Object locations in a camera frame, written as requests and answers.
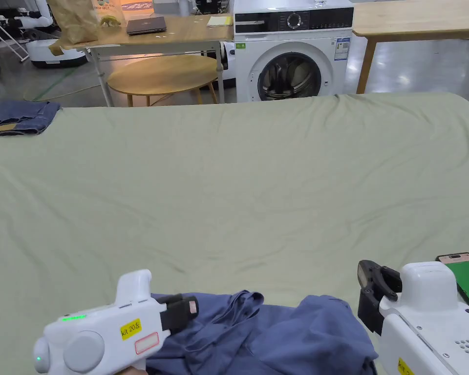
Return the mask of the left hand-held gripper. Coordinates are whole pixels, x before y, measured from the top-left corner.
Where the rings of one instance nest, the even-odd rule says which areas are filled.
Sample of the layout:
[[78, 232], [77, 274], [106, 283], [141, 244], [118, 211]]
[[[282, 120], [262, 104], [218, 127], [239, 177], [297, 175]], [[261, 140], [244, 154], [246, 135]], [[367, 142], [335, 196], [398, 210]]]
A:
[[35, 371], [47, 375], [113, 375], [145, 369], [165, 340], [197, 317], [198, 300], [153, 298], [147, 269], [122, 275], [112, 304], [64, 315], [45, 326], [33, 347]]

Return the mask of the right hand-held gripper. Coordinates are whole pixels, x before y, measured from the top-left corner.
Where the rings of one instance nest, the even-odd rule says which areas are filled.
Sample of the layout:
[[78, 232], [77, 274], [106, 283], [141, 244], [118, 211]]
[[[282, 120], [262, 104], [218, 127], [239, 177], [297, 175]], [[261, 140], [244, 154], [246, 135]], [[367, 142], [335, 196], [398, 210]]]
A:
[[358, 317], [378, 338], [388, 375], [469, 375], [469, 305], [459, 300], [455, 275], [438, 262], [401, 271], [358, 263]]

